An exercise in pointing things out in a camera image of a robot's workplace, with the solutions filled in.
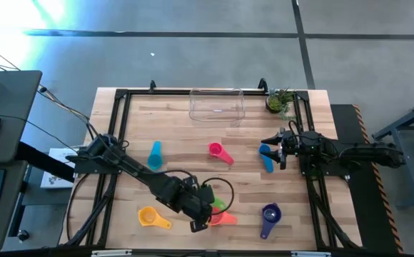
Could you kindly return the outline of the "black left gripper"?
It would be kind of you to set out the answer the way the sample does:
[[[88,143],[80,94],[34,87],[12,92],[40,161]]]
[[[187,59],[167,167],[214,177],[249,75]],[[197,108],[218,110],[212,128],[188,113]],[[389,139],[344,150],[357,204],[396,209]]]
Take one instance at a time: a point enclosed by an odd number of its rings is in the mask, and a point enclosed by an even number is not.
[[[176,212],[183,211],[193,220],[190,230],[197,233],[208,228],[208,218],[211,216],[213,203],[212,188],[188,188],[180,192],[173,202]]]

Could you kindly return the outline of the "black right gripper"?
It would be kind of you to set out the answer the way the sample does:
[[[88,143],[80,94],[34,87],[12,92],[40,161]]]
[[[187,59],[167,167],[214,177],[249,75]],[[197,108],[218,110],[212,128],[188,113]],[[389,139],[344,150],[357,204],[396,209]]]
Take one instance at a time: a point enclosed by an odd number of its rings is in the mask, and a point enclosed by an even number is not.
[[[269,159],[280,163],[280,170],[285,170],[287,165],[288,155],[297,155],[299,149],[298,135],[294,134],[291,130],[280,129],[280,134],[276,134],[270,138],[261,140],[261,143],[269,145],[280,144],[280,150],[275,151],[260,151],[260,154],[268,157]]]

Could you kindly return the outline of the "blue measuring cup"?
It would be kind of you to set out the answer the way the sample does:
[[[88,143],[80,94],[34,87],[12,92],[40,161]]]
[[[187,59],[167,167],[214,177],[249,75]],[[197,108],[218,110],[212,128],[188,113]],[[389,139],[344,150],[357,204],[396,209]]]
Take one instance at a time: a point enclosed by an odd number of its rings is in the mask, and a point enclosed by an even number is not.
[[[271,148],[268,145],[264,144],[264,143],[262,143],[260,145],[259,149],[258,149],[258,152],[259,152],[259,154],[261,156],[261,159],[263,161],[263,165],[266,168],[266,172],[267,173],[273,173],[273,171],[274,171],[274,169],[273,169],[273,160],[271,158],[263,155],[263,152],[269,152],[269,151],[271,151]]]

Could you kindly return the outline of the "orange measuring cup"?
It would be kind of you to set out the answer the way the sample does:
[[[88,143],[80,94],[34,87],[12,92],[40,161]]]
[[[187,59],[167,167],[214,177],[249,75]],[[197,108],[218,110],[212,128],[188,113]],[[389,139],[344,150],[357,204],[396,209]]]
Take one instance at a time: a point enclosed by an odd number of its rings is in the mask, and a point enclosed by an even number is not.
[[[209,222],[209,226],[219,226],[219,225],[236,225],[238,222],[237,218],[229,214],[228,212],[217,213],[214,211]]]

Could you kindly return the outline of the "green measuring cup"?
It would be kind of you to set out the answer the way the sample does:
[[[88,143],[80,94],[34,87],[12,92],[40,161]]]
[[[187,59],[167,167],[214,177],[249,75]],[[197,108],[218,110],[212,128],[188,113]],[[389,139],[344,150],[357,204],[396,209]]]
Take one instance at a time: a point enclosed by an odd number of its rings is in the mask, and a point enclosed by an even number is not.
[[[224,203],[223,200],[220,198],[215,197],[213,203],[211,204],[213,207],[213,212],[219,212],[226,209],[227,205]]]

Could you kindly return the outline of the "yellow measuring cup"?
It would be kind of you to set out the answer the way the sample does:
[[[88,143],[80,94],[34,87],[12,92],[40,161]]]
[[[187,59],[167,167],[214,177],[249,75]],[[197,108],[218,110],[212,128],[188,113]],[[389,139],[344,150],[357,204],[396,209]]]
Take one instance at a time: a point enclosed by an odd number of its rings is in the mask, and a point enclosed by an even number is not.
[[[157,226],[164,229],[170,229],[170,221],[161,217],[155,208],[146,206],[138,211],[138,221],[142,226]]]

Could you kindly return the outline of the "pink-red measuring cup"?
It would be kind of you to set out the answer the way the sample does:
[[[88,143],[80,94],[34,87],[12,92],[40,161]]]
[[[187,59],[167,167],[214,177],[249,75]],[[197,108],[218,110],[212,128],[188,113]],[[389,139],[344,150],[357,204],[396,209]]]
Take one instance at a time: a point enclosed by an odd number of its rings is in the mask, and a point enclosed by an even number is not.
[[[208,152],[211,156],[219,158],[229,166],[232,166],[234,164],[234,159],[220,143],[210,143],[208,145]]]

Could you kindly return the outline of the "purple measuring cup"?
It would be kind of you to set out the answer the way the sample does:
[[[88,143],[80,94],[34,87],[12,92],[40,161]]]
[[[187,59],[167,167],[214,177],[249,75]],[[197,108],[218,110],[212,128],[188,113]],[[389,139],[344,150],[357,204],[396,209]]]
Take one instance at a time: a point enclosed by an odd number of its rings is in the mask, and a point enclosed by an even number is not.
[[[267,239],[273,227],[281,220],[282,213],[277,203],[270,203],[262,209],[263,224],[260,237]]]

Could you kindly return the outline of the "teal measuring cup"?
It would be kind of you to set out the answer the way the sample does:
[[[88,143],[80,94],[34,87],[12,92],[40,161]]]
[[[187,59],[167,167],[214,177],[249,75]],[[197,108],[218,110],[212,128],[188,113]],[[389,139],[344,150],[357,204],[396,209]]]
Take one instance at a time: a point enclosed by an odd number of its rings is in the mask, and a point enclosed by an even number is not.
[[[153,147],[147,158],[147,165],[153,171],[156,171],[160,169],[160,167],[162,167],[163,158],[161,154],[161,142],[160,141],[155,141],[153,143]]]

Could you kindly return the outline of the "clear plastic basket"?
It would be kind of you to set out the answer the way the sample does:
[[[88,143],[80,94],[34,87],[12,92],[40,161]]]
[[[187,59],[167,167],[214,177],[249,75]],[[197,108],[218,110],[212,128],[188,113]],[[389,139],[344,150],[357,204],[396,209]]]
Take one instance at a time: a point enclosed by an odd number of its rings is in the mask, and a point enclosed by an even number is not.
[[[188,115],[194,126],[237,127],[246,115],[244,93],[241,89],[192,89]]]

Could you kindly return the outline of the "small potted succulent plant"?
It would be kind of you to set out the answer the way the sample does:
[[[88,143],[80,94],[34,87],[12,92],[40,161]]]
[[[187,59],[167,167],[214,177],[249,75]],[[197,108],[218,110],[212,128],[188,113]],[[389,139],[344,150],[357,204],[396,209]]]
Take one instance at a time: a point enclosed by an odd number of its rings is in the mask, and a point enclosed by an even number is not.
[[[289,115],[290,105],[294,101],[294,91],[286,89],[270,88],[266,97],[266,109],[272,114],[278,114],[282,120],[296,119],[295,115]]]

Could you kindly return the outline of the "black hazard-striped floor mat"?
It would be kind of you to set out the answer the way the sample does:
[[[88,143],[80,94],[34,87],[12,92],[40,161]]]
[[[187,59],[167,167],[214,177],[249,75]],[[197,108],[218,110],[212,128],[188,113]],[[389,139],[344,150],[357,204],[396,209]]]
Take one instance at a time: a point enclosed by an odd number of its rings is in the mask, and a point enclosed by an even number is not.
[[[360,109],[353,104],[332,104],[338,139],[345,143],[370,141]],[[378,166],[361,161],[348,182],[362,244],[372,252],[402,253],[395,220]]]

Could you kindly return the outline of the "white printed paper box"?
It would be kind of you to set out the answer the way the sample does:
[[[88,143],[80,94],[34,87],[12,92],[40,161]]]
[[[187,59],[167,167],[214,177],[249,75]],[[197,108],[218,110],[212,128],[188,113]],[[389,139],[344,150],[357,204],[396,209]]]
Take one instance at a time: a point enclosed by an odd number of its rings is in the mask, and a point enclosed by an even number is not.
[[[75,167],[75,164],[67,160],[66,157],[73,156],[73,155],[76,155],[76,152],[69,148],[51,148],[49,150],[50,157],[72,168]],[[72,186],[73,186],[72,182],[59,178],[46,171],[44,172],[41,183],[40,183],[40,187],[45,188],[45,189],[71,188]]]

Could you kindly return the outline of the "black desk support beam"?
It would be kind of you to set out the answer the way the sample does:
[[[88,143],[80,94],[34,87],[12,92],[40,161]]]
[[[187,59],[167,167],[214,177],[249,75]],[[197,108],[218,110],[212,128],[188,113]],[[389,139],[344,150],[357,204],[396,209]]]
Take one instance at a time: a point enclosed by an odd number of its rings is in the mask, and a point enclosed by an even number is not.
[[[74,168],[40,152],[26,143],[19,143],[14,159],[16,161],[26,161],[29,165],[39,168],[42,171],[49,172],[63,180],[74,182]]]

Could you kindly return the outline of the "white table edge bracket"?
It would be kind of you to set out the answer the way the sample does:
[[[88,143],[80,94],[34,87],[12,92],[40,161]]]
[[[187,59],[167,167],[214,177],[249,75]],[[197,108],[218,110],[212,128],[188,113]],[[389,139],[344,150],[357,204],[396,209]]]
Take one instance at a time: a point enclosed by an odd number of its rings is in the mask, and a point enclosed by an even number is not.
[[[291,251],[291,257],[332,257],[332,255],[320,251]]]
[[[92,251],[91,257],[128,257],[132,256],[132,250],[128,249],[112,249]]]

